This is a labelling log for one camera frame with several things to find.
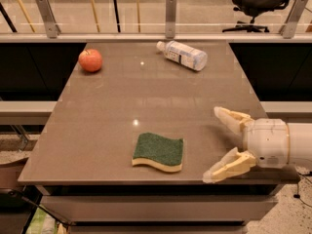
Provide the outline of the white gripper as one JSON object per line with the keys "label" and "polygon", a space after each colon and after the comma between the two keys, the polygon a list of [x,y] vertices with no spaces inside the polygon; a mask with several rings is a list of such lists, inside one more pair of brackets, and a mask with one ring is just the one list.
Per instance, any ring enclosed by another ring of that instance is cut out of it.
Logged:
{"label": "white gripper", "polygon": [[203,173],[205,183],[217,183],[248,173],[252,167],[282,169],[288,164],[289,127],[280,119],[254,120],[249,114],[216,106],[215,117],[235,135],[243,133],[243,146],[226,153]]}

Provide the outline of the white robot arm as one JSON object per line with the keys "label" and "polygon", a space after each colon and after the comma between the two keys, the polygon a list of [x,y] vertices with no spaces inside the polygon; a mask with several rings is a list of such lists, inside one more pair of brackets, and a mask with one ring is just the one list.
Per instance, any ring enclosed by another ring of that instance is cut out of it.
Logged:
{"label": "white robot arm", "polygon": [[216,183],[248,173],[252,167],[282,169],[297,165],[312,170],[312,124],[281,119],[253,119],[249,114],[216,106],[215,117],[240,136],[243,151],[227,152],[203,173],[205,183]]}

